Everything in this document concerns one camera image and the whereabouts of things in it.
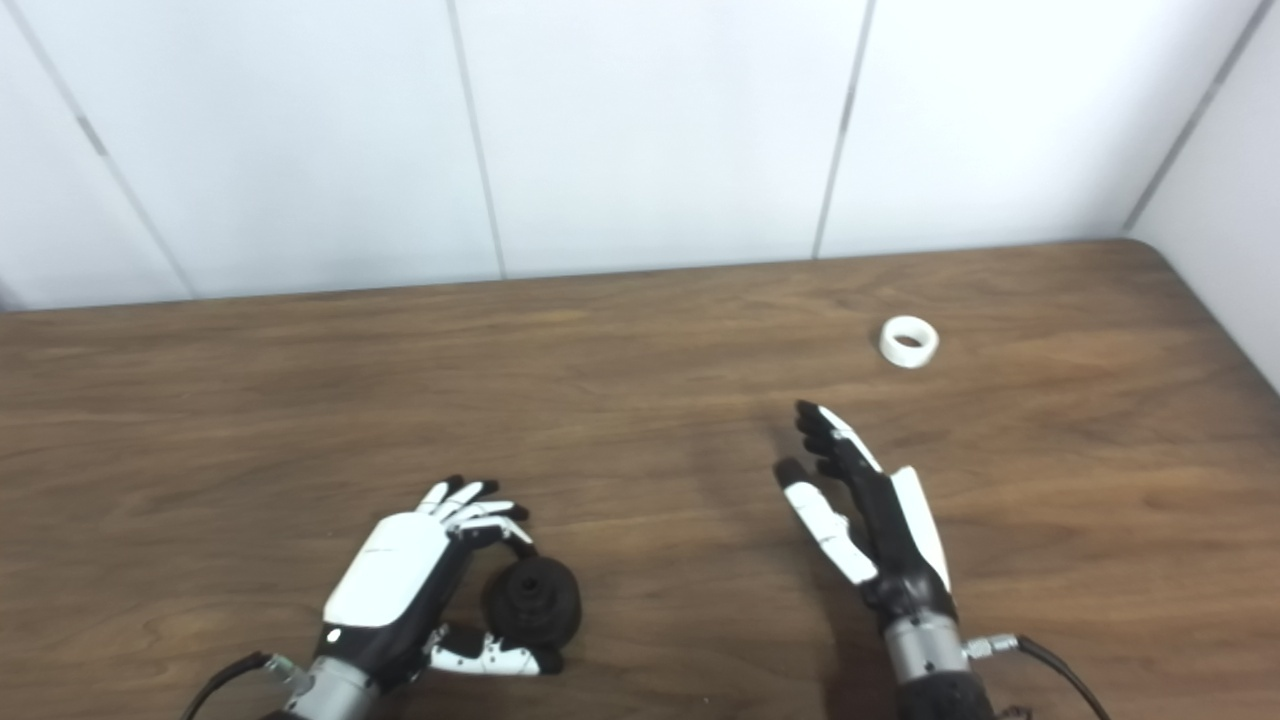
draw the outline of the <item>wood grain tabletop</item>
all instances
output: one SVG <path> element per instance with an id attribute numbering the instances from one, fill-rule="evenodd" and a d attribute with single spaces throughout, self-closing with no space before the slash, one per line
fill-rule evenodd
<path id="1" fill-rule="evenodd" d="M 896 314 L 941 332 L 927 368 L 876 351 Z M 3 315 L 0 715 L 170 719 L 247 651 L 307 660 L 378 519 L 463 473 L 532 510 L 582 629 L 561 676 L 429 673 L 380 717 L 888 719 L 769 473 L 799 397 L 919 470 L 966 634 L 1034 637 L 1117 720 L 1275 717 L 1280 401 L 1129 241 Z M 1029 659 L 979 670 L 1089 717 Z"/>

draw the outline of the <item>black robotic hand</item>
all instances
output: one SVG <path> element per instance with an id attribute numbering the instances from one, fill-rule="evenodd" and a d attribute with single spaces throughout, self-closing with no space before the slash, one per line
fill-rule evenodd
<path id="1" fill-rule="evenodd" d="M 835 546 L 841 547 L 838 552 L 847 560 L 836 564 L 859 585 L 881 626 L 920 612 L 955 620 L 946 556 L 915 470 L 908 466 L 886 475 L 858 433 L 835 413 L 804 400 L 796 402 L 796 411 L 805 450 L 819 457 L 818 471 L 840 480 L 852 495 L 867 528 L 867 547 L 854 543 L 849 520 L 831 509 L 800 462 L 782 460 L 774 474 L 810 530 L 810 520 L 822 521 L 828 514 L 844 525 L 844 532 L 828 530 L 827 539 L 819 542 L 828 555 Z"/>
<path id="2" fill-rule="evenodd" d="M 876 611 L 899 682 L 899 716 L 991 720 L 995 711 L 960 641 L 942 542 L 915 470 L 886 475 L 835 413 L 803 400 L 796 411 L 818 471 L 852 495 L 867 528 L 863 547 L 799 461 L 780 461 L 774 475 L 823 552 Z"/>

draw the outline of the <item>black cable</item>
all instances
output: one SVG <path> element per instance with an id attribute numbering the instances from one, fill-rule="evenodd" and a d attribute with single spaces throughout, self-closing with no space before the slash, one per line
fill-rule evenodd
<path id="1" fill-rule="evenodd" d="M 253 651 L 246 655 L 244 657 L 241 657 L 236 662 L 232 662 L 227 667 L 223 667 L 218 673 L 215 673 L 214 676 L 210 678 L 207 683 L 205 683 L 205 687 L 200 688 L 200 692 L 196 693 L 196 697 L 191 698 L 191 705 L 187 706 L 187 710 L 182 714 L 180 720 L 191 720 L 192 717 L 195 717 L 196 712 L 200 710 L 200 706 L 205 705 L 205 701 L 209 700 L 209 696 L 214 694 L 214 692 L 218 688 L 225 685 L 227 683 L 234 680 L 236 678 L 239 678 L 244 673 L 250 673 L 252 670 L 257 670 L 265 666 L 270 660 L 271 660 L 270 655 Z"/>
<path id="2" fill-rule="evenodd" d="M 1098 698 L 1094 697 L 1093 692 L 1089 691 L 1089 687 L 1084 684 L 1084 680 L 1071 671 L 1071 667 L 1068 666 L 1065 660 L 1053 655 L 1047 647 L 1028 638 L 1027 635 L 1018 635 L 1018 650 L 1030 655 L 1044 665 L 1048 665 L 1059 675 L 1066 678 L 1066 682 L 1071 683 L 1076 692 L 1080 693 L 1080 697 L 1084 698 L 1084 702 L 1089 703 L 1089 707 L 1093 708 L 1093 714 L 1098 716 L 1098 720 L 1111 720 L 1111 716 L 1107 715 L 1107 711 L 1102 707 L 1102 703 L 1098 702 Z"/>

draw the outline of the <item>white cylindrical ring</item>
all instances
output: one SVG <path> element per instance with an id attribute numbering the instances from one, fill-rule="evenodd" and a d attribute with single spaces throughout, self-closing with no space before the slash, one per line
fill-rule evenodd
<path id="1" fill-rule="evenodd" d="M 900 337 L 911 338 L 918 347 L 904 343 Z M 911 315 L 890 318 L 881 329 L 881 354 L 899 368 L 923 368 L 938 350 L 938 331 Z"/>

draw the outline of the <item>white wall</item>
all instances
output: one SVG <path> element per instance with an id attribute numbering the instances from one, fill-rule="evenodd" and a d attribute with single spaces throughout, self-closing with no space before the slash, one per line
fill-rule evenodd
<path id="1" fill-rule="evenodd" d="M 458 9 L 511 274 L 809 255 L 861 1 Z"/>
<path id="2" fill-rule="evenodd" d="M 822 255 L 1114 237 L 1256 0 L 887 0 Z"/>
<path id="3" fill-rule="evenodd" d="M 1134 227 L 1280 388 L 1280 12 L 1271 10 Z"/>
<path id="4" fill-rule="evenodd" d="M 201 296 L 495 279 L 444 3 L 18 3 Z"/>
<path id="5" fill-rule="evenodd" d="M 0 299 L 1115 234 L 1254 5 L 0 0 Z"/>
<path id="6" fill-rule="evenodd" d="M 60 307 L 186 297 L 0 8 L 0 301 Z"/>

